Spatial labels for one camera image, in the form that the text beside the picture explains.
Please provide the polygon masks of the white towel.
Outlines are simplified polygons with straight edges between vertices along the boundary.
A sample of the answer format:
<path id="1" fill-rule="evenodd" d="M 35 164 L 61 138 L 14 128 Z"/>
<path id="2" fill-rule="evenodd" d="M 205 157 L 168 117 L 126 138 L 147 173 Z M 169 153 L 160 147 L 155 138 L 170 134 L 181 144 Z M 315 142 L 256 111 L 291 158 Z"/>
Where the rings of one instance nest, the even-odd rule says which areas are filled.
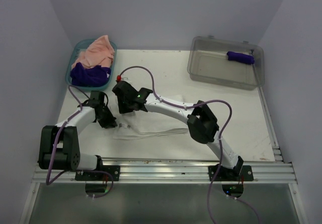
<path id="1" fill-rule="evenodd" d="M 110 109 L 115 114 L 117 123 L 113 129 L 114 139 L 135 140 L 188 132 L 188 127 L 184 123 L 159 113 L 133 111 L 120 114 L 117 102 L 110 104 Z M 119 123 L 126 123 L 131 128 L 119 128 Z"/>

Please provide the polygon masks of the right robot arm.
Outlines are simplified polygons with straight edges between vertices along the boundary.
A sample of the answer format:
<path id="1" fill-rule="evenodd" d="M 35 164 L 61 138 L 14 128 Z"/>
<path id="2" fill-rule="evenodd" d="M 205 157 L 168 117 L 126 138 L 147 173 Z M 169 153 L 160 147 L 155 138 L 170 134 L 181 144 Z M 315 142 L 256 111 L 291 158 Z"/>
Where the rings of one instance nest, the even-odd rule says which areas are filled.
<path id="1" fill-rule="evenodd" d="M 208 107 L 208 102 L 183 103 L 162 98 L 150 89 L 136 90 L 130 83 L 119 81 L 112 92 L 116 95 L 121 114 L 133 111 L 159 113 L 186 124 L 196 142 L 207 145 L 219 158 L 219 173 L 230 180 L 242 174 L 243 159 L 236 154 L 223 138 L 224 128 Z"/>

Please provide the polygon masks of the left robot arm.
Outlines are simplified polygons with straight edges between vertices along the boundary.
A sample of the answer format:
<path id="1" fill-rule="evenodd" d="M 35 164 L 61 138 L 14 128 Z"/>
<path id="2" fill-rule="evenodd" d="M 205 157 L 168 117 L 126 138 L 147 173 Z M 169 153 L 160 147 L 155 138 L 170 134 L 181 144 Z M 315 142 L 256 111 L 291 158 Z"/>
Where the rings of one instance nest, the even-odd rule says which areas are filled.
<path id="1" fill-rule="evenodd" d="M 90 98 L 66 120 L 42 128 L 39 167 L 43 170 L 87 171 L 93 180 L 101 179 L 105 173 L 101 157 L 81 153 L 78 140 L 78 135 L 96 122 L 105 129 L 117 126 L 116 118 L 108 108 L 108 96 L 100 91 L 92 91 Z"/>

